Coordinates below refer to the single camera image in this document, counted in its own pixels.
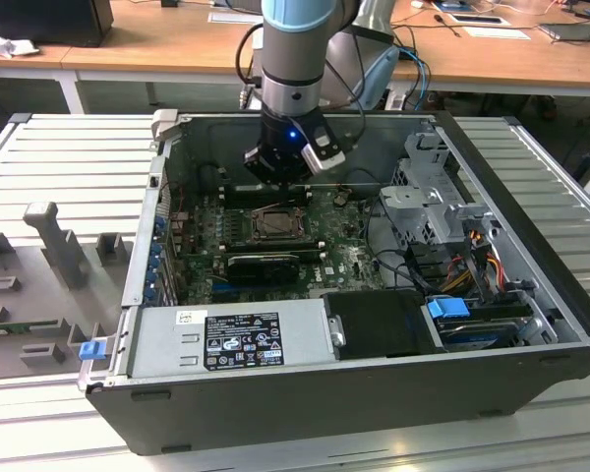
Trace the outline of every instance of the computer tower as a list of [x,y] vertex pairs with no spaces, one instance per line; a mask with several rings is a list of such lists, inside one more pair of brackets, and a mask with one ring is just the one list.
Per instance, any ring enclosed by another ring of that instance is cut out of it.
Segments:
[[97,47],[111,29],[109,0],[0,0],[0,36]]

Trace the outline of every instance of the blue latch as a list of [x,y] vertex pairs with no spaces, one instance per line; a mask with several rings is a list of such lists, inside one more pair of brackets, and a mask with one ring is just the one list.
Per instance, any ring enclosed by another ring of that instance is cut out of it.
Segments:
[[431,317],[469,317],[470,312],[462,298],[436,298],[427,305]]
[[82,361],[100,361],[105,358],[107,341],[87,341],[81,344],[79,359]]

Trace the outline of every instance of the warning label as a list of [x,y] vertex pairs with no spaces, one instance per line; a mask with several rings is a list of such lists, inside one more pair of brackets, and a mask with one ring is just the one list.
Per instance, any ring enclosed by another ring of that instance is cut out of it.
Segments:
[[277,313],[206,317],[205,354],[209,371],[283,365]]

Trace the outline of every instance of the metal bracket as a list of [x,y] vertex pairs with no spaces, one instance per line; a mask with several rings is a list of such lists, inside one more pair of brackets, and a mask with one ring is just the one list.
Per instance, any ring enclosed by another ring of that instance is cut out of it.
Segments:
[[178,125],[180,122],[179,110],[163,109],[155,111],[150,122],[153,139],[161,143],[179,134]]

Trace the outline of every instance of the desk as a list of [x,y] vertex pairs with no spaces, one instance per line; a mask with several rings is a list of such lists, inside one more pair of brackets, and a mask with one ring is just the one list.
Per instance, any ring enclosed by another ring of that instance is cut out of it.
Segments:
[[[111,5],[114,26],[101,47],[42,46],[38,56],[0,58],[0,77],[56,80],[72,113],[87,112],[80,81],[238,83],[234,52],[247,25],[208,23],[208,5],[180,3],[179,8],[162,9],[159,2],[134,4],[129,0],[112,0]],[[416,12],[409,2],[398,1],[393,18],[398,21]],[[543,17],[505,8],[496,8],[493,14],[515,27],[578,20],[558,5]],[[433,12],[425,11],[407,24],[437,23]],[[526,31],[530,41],[477,38],[463,29],[457,31],[461,38],[446,28],[415,29],[420,55],[433,72],[431,89],[590,96],[590,44],[551,44],[536,29]],[[409,41],[406,29],[398,33]],[[403,62],[393,75],[392,88],[404,93],[415,77],[415,66]]]
[[[534,11],[542,11],[539,2],[530,3],[535,3]],[[392,18],[399,21],[415,12],[408,2],[398,2]],[[405,24],[436,26],[434,13],[426,11]],[[496,8],[490,15],[503,17],[512,24],[504,28],[582,21],[563,12],[558,5],[541,17],[522,15],[503,7]],[[442,16],[449,25],[457,25],[447,15]],[[460,38],[447,28],[413,29],[420,57],[428,62],[433,72],[430,89],[590,96],[590,43],[551,44],[549,36],[539,29],[523,31],[531,40],[471,37],[463,28],[455,30],[461,34]],[[405,44],[411,44],[408,29],[396,31]],[[393,78],[400,88],[412,84],[415,66],[410,62],[401,63]]]

